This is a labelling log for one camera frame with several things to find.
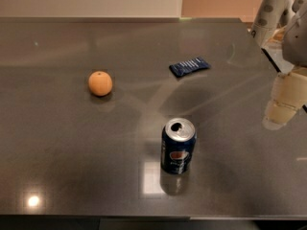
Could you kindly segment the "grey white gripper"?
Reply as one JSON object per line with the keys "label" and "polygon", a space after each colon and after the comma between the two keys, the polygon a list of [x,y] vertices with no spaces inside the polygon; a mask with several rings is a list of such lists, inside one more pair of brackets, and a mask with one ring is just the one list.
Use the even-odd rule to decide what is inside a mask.
{"label": "grey white gripper", "polygon": [[282,42],[283,58],[297,65],[289,73],[279,73],[272,86],[263,126],[278,130],[288,124],[307,104],[307,11],[299,10],[287,25]]}

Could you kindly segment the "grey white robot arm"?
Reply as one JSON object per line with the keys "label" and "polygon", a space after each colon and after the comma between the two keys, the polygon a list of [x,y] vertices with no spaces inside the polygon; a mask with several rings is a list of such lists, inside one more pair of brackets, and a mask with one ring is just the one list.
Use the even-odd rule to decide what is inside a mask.
{"label": "grey white robot arm", "polygon": [[250,34],[260,47],[279,48],[293,65],[277,74],[263,118],[265,128],[278,130],[307,104],[307,0],[262,0]]}

